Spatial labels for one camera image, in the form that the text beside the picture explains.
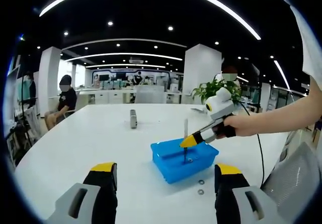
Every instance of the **window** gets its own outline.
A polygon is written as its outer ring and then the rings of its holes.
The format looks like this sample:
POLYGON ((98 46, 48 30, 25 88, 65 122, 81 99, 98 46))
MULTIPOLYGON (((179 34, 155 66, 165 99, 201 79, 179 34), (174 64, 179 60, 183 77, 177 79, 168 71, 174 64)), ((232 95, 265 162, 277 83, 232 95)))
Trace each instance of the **window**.
POLYGON ((57 89, 59 91, 60 91, 59 83, 60 83, 61 78, 66 74, 71 76, 71 71, 72 71, 72 63, 71 62, 65 62, 63 60, 61 60, 59 62, 58 77, 57 77, 57 89))
POLYGON ((75 74, 75 87, 85 86, 85 66, 77 64, 75 74))

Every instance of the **black cable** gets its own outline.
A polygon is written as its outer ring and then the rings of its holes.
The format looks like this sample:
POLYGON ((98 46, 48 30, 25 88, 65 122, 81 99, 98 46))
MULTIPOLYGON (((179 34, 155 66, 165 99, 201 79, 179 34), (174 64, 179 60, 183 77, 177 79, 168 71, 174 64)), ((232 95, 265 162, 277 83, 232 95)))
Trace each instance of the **black cable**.
MULTIPOLYGON (((247 111, 246 107, 243 105, 242 102, 238 101, 242 107, 245 109, 245 111, 247 112, 247 114, 250 116, 250 113, 247 111)), ((262 157, 262 167, 263 167, 263 178, 262 178, 262 184, 261 184, 261 188, 263 187, 264 184, 264 176, 265 176, 265 170, 264 170, 264 158, 263 158, 263 151, 262 151, 262 145, 261 145, 261 140, 259 135, 257 134, 257 138, 258 138, 258 143, 260 144, 260 150, 261 150, 261 157, 262 157)))

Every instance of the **man sitting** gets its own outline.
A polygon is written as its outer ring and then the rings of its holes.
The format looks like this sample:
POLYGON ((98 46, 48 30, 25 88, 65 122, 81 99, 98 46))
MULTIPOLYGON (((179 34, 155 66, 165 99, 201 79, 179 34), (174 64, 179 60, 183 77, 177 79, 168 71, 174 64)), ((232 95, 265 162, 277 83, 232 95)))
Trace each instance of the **man sitting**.
POLYGON ((59 87, 61 94, 56 109, 45 113, 45 122, 48 130, 64 120, 64 114, 67 111, 75 110, 77 96, 75 90, 71 87, 71 77, 67 74, 64 75, 61 78, 59 87))

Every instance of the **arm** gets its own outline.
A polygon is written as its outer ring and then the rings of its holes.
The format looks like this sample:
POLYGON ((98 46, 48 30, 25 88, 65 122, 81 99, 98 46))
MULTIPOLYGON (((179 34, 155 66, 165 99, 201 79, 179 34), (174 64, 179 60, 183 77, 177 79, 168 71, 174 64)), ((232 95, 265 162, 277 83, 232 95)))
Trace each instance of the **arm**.
POLYGON ((55 117, 60 117, 62 115, 64 115, 65 112, 67 112, 69 110, 68 106, 64 106, 59 112, 55 113, 55 117))
POLYGON ((239 136, 250 136, 256 133, 298 130, 317 122, 321 115, 322 91, 316 81, 310 78, 310 92, 307 97, 270 112, 228 117, 224 124, 235 127, 239 136))

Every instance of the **blue tray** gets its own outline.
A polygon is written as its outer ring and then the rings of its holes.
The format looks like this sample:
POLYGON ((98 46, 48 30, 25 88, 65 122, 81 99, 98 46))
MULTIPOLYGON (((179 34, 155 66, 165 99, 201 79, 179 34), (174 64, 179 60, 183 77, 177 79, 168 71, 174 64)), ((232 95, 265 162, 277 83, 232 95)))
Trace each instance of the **blue tray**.
POLYGON ((151 144, 153 162, 169 184, 208 168, 219 154, 217 149, 203 142, 188 148, 184 163, 184 149, 180 147, 182 141, 183 138, 179 138, 151 144))

